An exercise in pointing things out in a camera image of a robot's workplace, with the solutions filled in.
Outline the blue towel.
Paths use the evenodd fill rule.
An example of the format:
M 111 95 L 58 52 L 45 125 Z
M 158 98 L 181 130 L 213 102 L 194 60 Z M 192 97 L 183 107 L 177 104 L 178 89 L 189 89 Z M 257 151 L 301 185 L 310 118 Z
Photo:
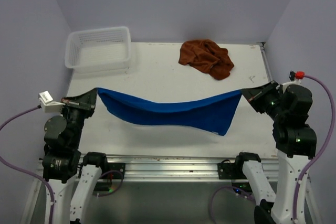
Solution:
M 241 99 L 235 90 L 178 103 L 156 103 L 125 93 L 98 88 L 98 96 L 114 116 L 138 125 L 187 126 L 224 136 Z

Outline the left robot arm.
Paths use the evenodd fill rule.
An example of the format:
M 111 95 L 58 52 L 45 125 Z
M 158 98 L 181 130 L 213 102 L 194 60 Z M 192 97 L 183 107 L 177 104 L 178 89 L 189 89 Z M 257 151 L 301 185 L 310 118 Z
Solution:
M 84 223 L 95 185 L 109 172 L 106 154 L 89 152 L 82 157 L 79 151 L 82 129 L 94 113 L 97 94 L 94 88 L 75 97 L 63 97 L 59 102 L 47 91 L 38 96 L 44 112 L 57 113 L 44 126 L 46 223 Z

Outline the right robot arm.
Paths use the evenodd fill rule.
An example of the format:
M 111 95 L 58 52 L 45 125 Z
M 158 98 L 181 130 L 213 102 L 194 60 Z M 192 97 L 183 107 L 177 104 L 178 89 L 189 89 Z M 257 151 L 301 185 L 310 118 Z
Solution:
M 257 154 L 241 152 L 234 172 L 247 178 L 255 198 L 255 223 L 305 223 L 306 165 L 315 157 L 317 136 L 306 123 L 312 93 L 297 83 L 279 85 L 272 81 L 256 88 L 242 89 L 252 108 L 273 121 L 279 174 L 273 191 Z

